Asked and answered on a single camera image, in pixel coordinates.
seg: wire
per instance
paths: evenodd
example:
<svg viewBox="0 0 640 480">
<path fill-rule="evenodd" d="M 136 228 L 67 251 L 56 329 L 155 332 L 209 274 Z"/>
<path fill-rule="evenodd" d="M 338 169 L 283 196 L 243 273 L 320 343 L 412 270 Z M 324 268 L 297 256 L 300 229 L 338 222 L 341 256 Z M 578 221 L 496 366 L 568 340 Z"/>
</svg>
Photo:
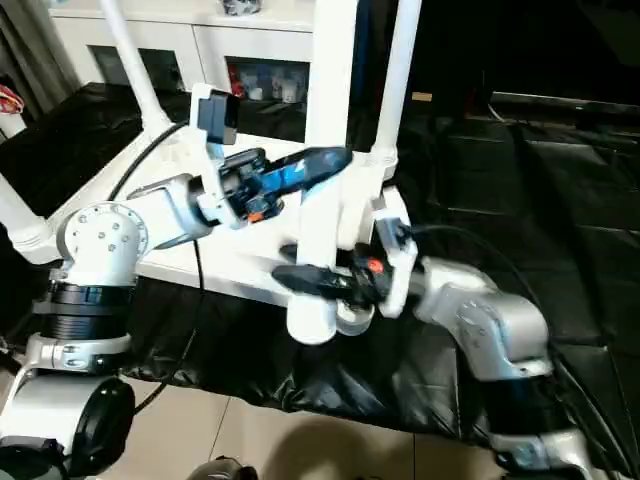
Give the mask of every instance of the wire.
<svg viewBox="0 0 640 480">
<path fill-rule="evenodd" d="M 487 108 L 489 109 L 489 112 L 491 113 L 491 115 L 493 115 L 493 117 L 498 120 L 499 122 L 502 123 L 507 123 L 507 121 L 504 119 L 504 117 L 502 117 L 498 112 L 496 112 L 496 109 L 493 108 L 493 105 L 491 105 L 490 103 L 487 103 Z"/>
<path fill-rule="evenodd" d="M 147 398 L 145 398 L 142 402 L 140 402 L 139 405 L 136 406 L 134 410 L 134 415 L 137 415 L 142 410 L 144 410 L 149 405 L 151 405 L 151 403 L 156 398 L 158 398 L 158 396 L 167 388 L 167 386 L 169 385 L 169 382 L 171 382 L 171 380 L 176 375 L 176 373 L 178 373 L 178 371 L 182 368 L 182 365 L 184 364 L 185 360 L 187 359 L 187 356 L 189 355 L 189 352 L 191 351 L 191 346 L 193 345 L 193 341 L 195 340 L 198 334 L 198 321 L 200 318 L 200 308 L 202 307 L 202 303 L 205 297 L 204 272 L 202 269 L 202 257 L 200 256 L 200 246 L 198 245 L 198 241 L 194 240 L 192 243 L 193 243 L 193 250 L 196 256 L 196 264 L 198 266 L 198 292 L 200 296 L 198 298 L 198 306 L 196 307 L 196 314 L 193 322 L 193 328 L 191 329 L 191 334 L 189 335 L 189 339 L 187 340 L 187 343 L 185 344 L 182 350 L 182 354 L 180 355 L 180 358 L 176 362 L 171 372 L 162 379 L 162 381 L 160 382 L 160 385 L 158 385 L 147 396 Z"/>
<path fill-rule="evenodd" d="M 524 277 L 522 272 L 518 269 L 518 267 L 516 267 L 513 261 L 511 261 L 511 259 L 509 259 L 509 257 L 507 257 L 504 253 L 502 253 L 497 247 L 495 247 L 488 240 L 478 235 L 477 233 L 474 233 L 471 230 L 467 230 L 466 228 L 457 227 L 455 225 L 416 225 L 413 227 L 404 226 L 401 228 L 403 228 L 403 230 L 407 231 L 411 235 L 418 235 L 422 233 L 431 233 L 431 232 L 450 232 L 450 233 L 456 233 L 462 237 L 465 237 L 471 240 L 477 246 L 483 248 L 487 252 L 499 258 L 504 263 L 504 265 L 507 266 L 509 270 L 513 273 L 513 275 L 516 277 L 518 282 L 521 284 L 522 288 L 529 295 L 534 305 L 538 307 L 540 311 L 542 311 L 542 304 L 540 303 L 538 296 L 536 295 L 529 281 Z M 584 385 L 580 382 L 580 380 L 578 380 L 577 377 L 571 374 L 570 369 L 566 366 L 566 364 L 564 363 L 564 360 L 559 354 L 556 354 L 554 359 L 556 360 L 557 365 L 560 367 L 558 370 L 562 371 L 565 374 L 566 378 L 568 378 L 569 381 L 572 384 L 574 384 L 576 388 L 582 393 L 583 397 L 587 399 L 587 404 L 589 405 L 590 410 L 592 411 L 592 413 L 594 414 L 598 422 L 601 424 L 601 426 L 603 427 L 604 433 L 607 435 L 607 437 L 613 444 L 614 448 L 617 450 L 617 453 L 620 455 L 620 457 L 626 464 L 625 466 L 627 467 L 629 473 L 634 478 L 640 480 L 640 476 L 638 475 L 638 471 L 632 460 L 632 456 L 624 448 L 624 445 L 622 444 L 622 442 L 620 442 L 616 438 L 616 435 L 614 434 L 613 429 L 610 427 L 610 425 L 607 423 L 602 413 L 599 411 L 599 408 L 597 407 L 595 401 L 590 398 L 590 395 L 587 395 L 587 390 L 584 387 Z M 579 415 L 577 415 L 576 413 L 577 409 L 575 408 L 575 406 L 573 406 L 573 404 L 571 404 L 571 402 L 568 399 L 564 399 L 564 403 L 570 405 L 571 407 L 570 410 L 573 411 L 572 413 L 573 413 L 574 420 L 579 424 L 578 426 L 582 430 L 585 437 L 589 440 L 589 442 L 591 442 L 592 445 L 595 446 L 596 450 L 598 451 L 600 458 L 602 459 L 602 462 L 605 466 L 607 477 L 609 479 L 615 479 L 612 473 L 609 459 L 605 458 L 606 452 L 604 451 L 604 448 L 600 445 L 600 442 L 596 440 L 591 430 L 586 426 L 586 424 L 584 423 L 584 421 L 582 421 Z"/>
<path fill-rule="evenodd" d="M 158 147 L 158 145 L 160 145 L 167 138 L 169 138 L 175 132 L 180 130 L 182 127 L 187 126 L 188 124 L 189 122 L 185 120 L 183 122 L 175 123 L 171 125 L 164 132 L 162 132 L 156 139 L 154 139 L 153 142 L 147 145 L 147 147 L 142 152 L 140 152 L 140 154 L 135 158 L 135 160 L 131 163 L 131 165 L 129 165 L 129 168 L 127 168 L 127 170 L 124 172 L 122 177 L 120 177 L 120 180 L 118 180 L 118 183 L 116 183 L 115 187 L 113 187 L 113 190 L 111 190 L 111 193 L 107 197 L 107 200 L 109 200 L 110 202 L 113 202 L 118 196 L 118 194 L 120 193 L 120 190 L 122 190 L 122 187 L 124 187 L 124 184 L 127 183 L 127 180 L 129 180 L 133 172 L 136 171 L 136 169 L 140 166 L 142 161 L 145 158 L 147 158 L 149 154 Z"/>
<path fill-rule="evenodd" d="M 136 171 L 136 169 L 140 166 L 140 164 L 144 161 L 144 159 L 147 158 L 149 154 L 153 150 L 155 150 L 167 138 L 169 138 L 175 132 L 177 132 L 182 127 L 185 127 L 188 124 L 189 122 L 185 120 L 172 125 L 168 129 L 166 129 L 164 132 L 162 132 L 149 145 L 147 145 L 147 147 L 142 152 L 140 152 L 140 154 L 133 160 L 131 165 L 129 165 L 129 168 L 127 168 L 127 170 L 124 172 L 120 180 L 118 180 L 118 183 L 116 183 L 116 185 L 111 190 L 111 193 L 109 194 L 109 197 L 107 198 L 107 200 L 114 201 L 117 198 L 120 191 L 122 190 L 122 188 L 124 187 L 124 185 L 126 184 L 126 182 L 129 180 L 129 178 L 133 174 L 133 172 Z M 200 246 L 198 245 L 197 240 L 193 241 L 193 250 L 195 253 L 196 264 L 198 267 L 198 290 L 200 293 L 200 297 L 198 300 L 198 306 L 196 307 L 195 320 L 194 320 L 193 328 L 191 330 L 191 334 L 189 335 L 189 339 L 187 340 L 187 343 L 185 344 L 182 350 L 182 354 L 180 355 L 180 358 L 176 362 L 171 372 L 161 380 L 160 385 L 158 385 L 142 402 L 140 402 L 140 404 L 136 406 L 134 410 L 134 415 L 139 414 L 141 411 L 143 411 L 145 408 L 151 405 L 151 403 L 153 403 L 153 401 L 156 398 L 158 398 L 160 394 L 167 388 L 167 386 L 169 385 L 169 382 L 173 379 L 176 373 L 178 373 L 180 368 L 182 368 L 182 365 L 184 364 L 187 356 L 189 355 L 189 352 L 191 351 L 191 345 L 193 345 L 193 341 L 197 336 L 197 333 L 198 333 L 197 324 L 198 324 L 198 318 L 200 316 L 200 307 L 202 306 L 204 293 L 205 293 L 204 273 L 202 270 L 202 258 L 200 256 Z"/>
<path fill-rule="evenodd" d="M 477 233 L 472 232 L 471 230 L 467 230 L 466 228 L 456 227 L 455 225 L 418 225 L 415 227 L 408 227 L 409 232 L 413 235 L 420 233 L 431 233 L 431 232 L 452 232 L 457 233 L 460 236 L 466 237 L 473 241 L 479 247 L 485 249 L 487 252 L 491 253 L 493 256 L 498 257 L 508 268 L 511 270 L 511 273 L 514 277 L 518 279 L 518 282 L 522 285 L 522 288 L 527 292 L 531 301 L 538 307 L 541 307 L 540 299 L 536 295 L 535 291 L 531 287 L 531 284 L 524 277 L 522 272 L 518 270 L 518 267 L 507 257 L 504 253 L 502 253 L 498 248 L 493 246 L 489 241 L 478 235 Z"/>
</svg>

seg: white vertical pole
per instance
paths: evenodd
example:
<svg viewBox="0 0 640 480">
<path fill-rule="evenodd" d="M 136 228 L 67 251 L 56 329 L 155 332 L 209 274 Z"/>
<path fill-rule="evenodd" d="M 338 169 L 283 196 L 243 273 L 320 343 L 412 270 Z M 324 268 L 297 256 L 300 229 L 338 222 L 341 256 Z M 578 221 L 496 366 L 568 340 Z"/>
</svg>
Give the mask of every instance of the white vertical pole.
<svg viewBox="0 0 640 480">
<path fill-rule="evenodd" d="M 115 37 L 118 55 L 138 101 L 142 113 L 142 127 L 155 138 L 169 128 L 171 122 L 160 107 L 160 102 L 153 90 L 144 63 L 142 63 L 140 52 L 133 43 L 118 0 L 100 0 L 100 3 L 111 33 Z"/>
<path fill-rule="evenodd" d="M 384 95 L 378 120 L 378 132 L 371 149 L 372 154 L 390 162 L 397 162 L 398 158 L 396 144 L 421 5 L 422 0 L 400 0 L 398 3 L 387 79 L 384 84 Z"/>
<path fill-rule="evenodd" d="M 310 146 L 345 144 L 357 5 L 357 0 L 316 1 L 305 132 Z M 299 265 L 335 267 L 340 183 L 336 177 L 303 194 Z M 293 295 L 287 307 L 287 329 L 293 338 L 308 345 L 330 340 L 336 334 L 335 302 Z"/>
</svg>

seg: white pipe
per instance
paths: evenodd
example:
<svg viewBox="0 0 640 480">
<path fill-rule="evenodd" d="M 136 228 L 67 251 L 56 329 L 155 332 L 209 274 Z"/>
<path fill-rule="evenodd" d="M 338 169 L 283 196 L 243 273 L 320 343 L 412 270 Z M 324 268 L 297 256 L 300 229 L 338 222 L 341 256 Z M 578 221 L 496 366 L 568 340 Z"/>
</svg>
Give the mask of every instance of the white pipe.
<svg viewBox="0 0 640 480">
<path fill-rule="evenodd" d="M 303 194 L 296 263 L 335 267 L 340 213 L 340 176 Z M 287 304 L 287 330 L 306 345 L 325 343 L 336 334 L 336 304 L 310 295 L 293 295 Z"/>
<path fill-rule="evenodd" d="M 142 63 L 140 52 L 133 43 L 118 0 L 100 0 L 100 3 L 111 33 L 115 37 L 118 55 L 138 101 L 142 113 L 142 127 L 155 138 L 171 126 L 169 117 L 160 107 L 156 92 L 151 85 L 151 79 L 144 63 Z"/>
<path fill-rule="evenodd" d="M 32 263 L 47 263 L 58 257 L 53 231 L 22 200 L 4 176 L 0 175 L 0 222 L 7 229 L 13 247 Z"/>
<path fill-rule="evenodd" d="M 11 138 L 27 128 L 19 113 L 0 113 L 0 130 L 5 137 Z"/>
<path fill-rule="evenodd" d="M 422 0 L 400 0 L 393 29 L 391 55 L 384 84 L 376 141 L 371 149 L 382 155 L 397 156 L 396 144 L 407 91 L 413 46 L 420 20 Z"/>
</svg>

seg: black tablecloth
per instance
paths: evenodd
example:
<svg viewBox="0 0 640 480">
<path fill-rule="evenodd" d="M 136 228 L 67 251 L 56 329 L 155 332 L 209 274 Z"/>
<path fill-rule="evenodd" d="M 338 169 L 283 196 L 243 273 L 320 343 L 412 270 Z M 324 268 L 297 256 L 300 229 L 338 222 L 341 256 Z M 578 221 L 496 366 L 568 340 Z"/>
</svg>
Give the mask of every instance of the black tablecloth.
<svg viewBox="0 0 640 480">
<path fill-rule="evenodd" d="M 186 117 L 185 95 L 164 96 L 162 102 L 175 120 Z M 265 113 L 264 107 L 245 105 L 241 130 L 302 139 L 297 108 Z M 362 148 L 372 125 L 375 118 L 354 114 L 350 143 Z M 49 215 L 139 129 L 128 90 L 90 85 L 0 146 L 0 171 L 38 214 Z M 483 121 L 449 123 L 408 111 L 399 150 L 393 183 L 413 222 L 470 228 L 516 262 L 541 299 L 555 348 L 637 464 L 637 142 Z M 30 267 L 6 237 L 2 241 L 6 332 L 41 292 L 46 269 Z M 504 265 L 461 239 L 433 236 L 422 239 L 420 248 L 423 255 L 475 265 L 503 289 L 525 294 Z M 140 279 L 130 318 L 137 362 L 129 375 L 157 380 L 171 371 L 197 300 L 195 289 Z M 395 320 L 376 317 L 360 337 L 306 347 L 287 334 L 283 309 L 208 293 L 198 327 L 191 354 L 174 378 L 177 385 L 287 411 L 486 441 L 482 401 L 464 358 L 446 332 L 417 321 L 410 309 Z M 36 328 L 34 322 L 28 331 Z M 574 400 L 623 468 L 582 396 Z"/>
</svg>

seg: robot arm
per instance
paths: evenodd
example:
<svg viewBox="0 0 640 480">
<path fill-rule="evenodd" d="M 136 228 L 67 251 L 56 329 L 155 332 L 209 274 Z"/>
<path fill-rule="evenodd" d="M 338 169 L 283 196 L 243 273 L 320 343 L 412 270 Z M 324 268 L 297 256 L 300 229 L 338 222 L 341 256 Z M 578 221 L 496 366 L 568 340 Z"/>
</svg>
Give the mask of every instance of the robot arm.
<svg viewBox="0 0 640 480">
<path fill-rule="evenodd" d="M 337 300 L 347 335 L 366 330 L 375 306 L 397 317 L 407 296 L 418 295 L 415 316 L 451 334 L 480 383 L 497 463 L 517 478 L 593 479 L 584 438 L 553 395 L 538 308 L 469 265 L 425 257 L 424 274 L 412 274 L 417 247 L 397 190 L 386 189 L 373 210 L 386 259 L 356 254 L 345 272 L 282 266 L 276 280 Z"/>
<path fill-rule="evenodd" d="M 117 372 L 130 349 L 125 322 L 140 259 L 220 224 L 242 228 L 278 215 L 282 195 L 311 188 L 350 163 L 351 152 L 339 147 L 275 162 L 262 149 L 224 158 L 219 143 L 235 141 L 236 102 L 206 85 L 194 88 L 185 134 L 200 176 L 181 174 L 126 200 L 87 206 L 60 226 L 64 263 L 34 308 L 43 327 L 29 339 L 0 416 L 0 476 L 84 478 L 124 451 L 135 401 Z"/>
</svg>

